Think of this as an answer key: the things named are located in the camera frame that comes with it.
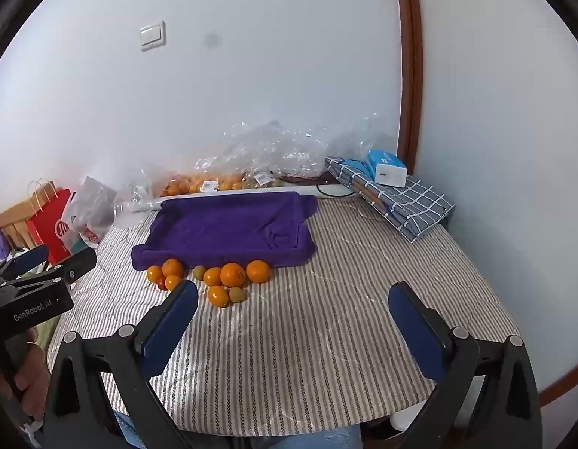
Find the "bed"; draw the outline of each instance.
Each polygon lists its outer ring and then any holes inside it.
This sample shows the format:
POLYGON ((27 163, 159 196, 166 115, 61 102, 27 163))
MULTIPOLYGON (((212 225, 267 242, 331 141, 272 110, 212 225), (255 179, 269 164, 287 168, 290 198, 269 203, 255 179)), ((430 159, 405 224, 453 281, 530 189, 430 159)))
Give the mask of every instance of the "bed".
MULTIPOLYGON (((96 268, 71 293, 48 349, 63 335, 111 335, 136 324, 167 293, 131 266, 156 213, 131 229, 113 227, 96 268)), ((442 226, 413 244, 361 199, 325 199, 308 219, 318 252, 308 264, 275 269, 248 287, 247 301, 200 302, 161 376, 151 383, 181 429, 234 436, 330 430, 393 414, 425 400, 424 378, 393 323, 387 292, 406 281, 451 326, 503 341, 518 333, 488 283, 442 226)), ((104 374, 114 409, 125 412, 104 374)))

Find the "plastic bag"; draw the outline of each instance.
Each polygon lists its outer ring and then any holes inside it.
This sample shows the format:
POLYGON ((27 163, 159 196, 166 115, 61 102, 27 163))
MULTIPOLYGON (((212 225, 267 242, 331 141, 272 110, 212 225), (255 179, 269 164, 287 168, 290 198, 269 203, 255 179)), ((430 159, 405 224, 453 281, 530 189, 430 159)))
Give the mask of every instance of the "plastic bag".
POLYGON ((115 196, 116 191, 87 176, 64 208, 62 220, 95 248, 114 222, 115 196))
POLYGON ((221 152, 198 161, 195 169, 241 173, 244 179, 258 172, 272 172, 276 178, 315 178, 324 173, 327 156, 361 160, 370 148, 394 152, 397 137, 390 129, 389 121, 377 115, 348 129, 319 126, 292 130, 278 121, 258 126, 242 122, 224 133, 221 152))
POLYGON ((198 160, 193 171, 174 175, 158 196, 178 196, 285 185, 290 178, 311 180, 326 170, 327 156, 361 160, 370 148, 394 152, 397 137, 377 115, 351 128, 294 130, 278 121, 264 125, 236 124, 217 140, 219 153, 198 160))
POLYGON ((160 207, 154 191, 162 190, 165 174, 148 174, 145 170, 131 174, 122 190, 114 198, 114 225, 118 228, 131 228, 147 217, 149 211, 160 207))

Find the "blue gripper pad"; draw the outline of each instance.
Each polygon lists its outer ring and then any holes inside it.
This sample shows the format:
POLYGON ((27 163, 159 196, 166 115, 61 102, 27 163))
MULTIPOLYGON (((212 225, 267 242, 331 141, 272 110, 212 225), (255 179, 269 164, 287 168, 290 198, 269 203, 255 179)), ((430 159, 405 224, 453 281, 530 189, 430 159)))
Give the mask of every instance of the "blue gripper pad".
POLYGON ((17 256, 14 260, 15 270, 17 275, 27 273, 32 268, 37 267, 42 262, 48 259, 48 247, 46 245, 39 245, 32 250, 17 256))
POLYGON ((445 376, 444 350, 420 311, 424 305, 416 299, 418 306, 404 287, 395 284, 389 290, 389 311, 422 374, 440 383, 445 376))
POLYGON ((164 312, 141 346, 139 369, 144 379, 158 376, 164 371, 197 310, 198 299, 195 284, 182 280, 162 305, 152 308, 162 308, 164 312))

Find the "human hand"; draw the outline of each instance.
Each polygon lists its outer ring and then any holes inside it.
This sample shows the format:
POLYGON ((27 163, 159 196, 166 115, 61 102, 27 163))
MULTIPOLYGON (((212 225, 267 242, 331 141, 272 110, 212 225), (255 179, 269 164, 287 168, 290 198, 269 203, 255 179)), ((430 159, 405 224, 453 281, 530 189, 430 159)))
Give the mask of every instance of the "human hand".
MULTIPOLYGON (((43 420, 50 373, 46 366, 43 349, 37 344, 32 344, 37 340, 37 329, 35 327, 27 330, 27 338, 31 342, 27 344, 27 355, 15 375, 15 384, 23 392, 21 408, 35 420, 43 420)), ((12 397, 12 389, 1 372, 0 394, 7 399, 12 397)))

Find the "blue tissue box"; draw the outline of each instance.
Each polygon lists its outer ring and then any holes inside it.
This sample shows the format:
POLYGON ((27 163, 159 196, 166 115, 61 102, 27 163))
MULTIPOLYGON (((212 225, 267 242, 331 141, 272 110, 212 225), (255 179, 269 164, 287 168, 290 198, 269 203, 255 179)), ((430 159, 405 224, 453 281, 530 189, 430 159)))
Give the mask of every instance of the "blue tissue box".
POLYGON ((368 150, 368 167, 376 183, 405 187, 407 167, 396 155, 383 150, 368 150))

